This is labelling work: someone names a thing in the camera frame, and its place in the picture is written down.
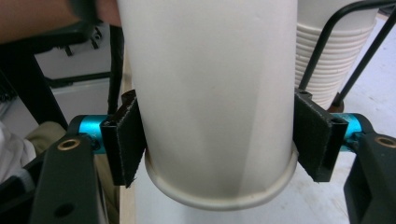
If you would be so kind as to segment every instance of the person's arm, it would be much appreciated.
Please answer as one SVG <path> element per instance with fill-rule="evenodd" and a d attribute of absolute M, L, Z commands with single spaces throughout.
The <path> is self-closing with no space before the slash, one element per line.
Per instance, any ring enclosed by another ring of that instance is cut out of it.
<path fill-rule="evenodd" d="M 101 20 L 120 25 L 115 0 L 97 0 L 97 13 Z M 1 0 L 0 44 L 65 27 L 78 20 L 68 0 Z"/>

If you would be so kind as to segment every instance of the stack of paper cups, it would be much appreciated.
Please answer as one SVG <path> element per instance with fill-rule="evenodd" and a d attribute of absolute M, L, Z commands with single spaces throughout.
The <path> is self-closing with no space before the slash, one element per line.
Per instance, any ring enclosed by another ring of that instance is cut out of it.
<path fill-rule="evenodd" d="M 208 210 L 273 199 L 289 183 L 297 2 L 119 0 L 164 194 Z"/>
<path fill-rule="evenodd" d="M 328 19 L 355 0 L 299 0 L 295 87 L 304 71 Z M 318 105 L 328 109 L 375 26 L 377 9 L 353 12 L 332 29 L 315 71 L 306 88 Z"/>

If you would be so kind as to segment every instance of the person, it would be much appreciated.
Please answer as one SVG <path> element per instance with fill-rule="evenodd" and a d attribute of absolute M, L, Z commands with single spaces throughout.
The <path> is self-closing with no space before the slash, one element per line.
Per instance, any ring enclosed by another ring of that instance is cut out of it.
<path fill-rule="evenodd" d="M 99 20 L 120 26 L 116 0 L 96 0 L 96 11 Z M 0 44 L 59 29 L 79 20 L 69 0 L 1 0 Z M 64 134 L 59 124 L 49 121 L 21 138 L 0 121 L 0 184 Z M 95 156 L 94 161 L 105 192 L 109 223 L 119 223 L 119 188 L 112 185 L 106 156 Z"/>

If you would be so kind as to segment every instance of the white floor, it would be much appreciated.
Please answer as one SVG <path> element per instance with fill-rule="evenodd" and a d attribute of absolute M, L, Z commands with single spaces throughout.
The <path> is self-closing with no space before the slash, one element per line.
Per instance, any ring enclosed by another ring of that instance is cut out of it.
<path fill-rule="evenodd" d="M 375 31 L 384 22 L 378 20 Z M 99 50 L 90 45 L 74 47 L 76 55 L 68 58 L 55 49 L 37 56 L 49 77 L 67 77 L 109 70 L 108 32 Z M 365 115 L 379 133 L 396 136 L 396 29 L 394 28 L 378 53 L 369 63 L 360 80 L 345 100 L 346 112 Z M 67 120 L 81 114 L 105 114 L 107 79 L 80 83 L 55 91 Z M 20 136 L 34 127 L 35 121 L 17 99 L 2 121 Z M 164 196 L 149 180 L 144 164 L 135 181 L 135 222 L 138 224 L 165 223 L 348 223 L 343 186 L 351 163 L 352 153 L 340 153 L 330 183 L 314 183 L 301 166 L 287 188 L 268 204 L 237 212 L 207 212 L 184 206 Z"/>

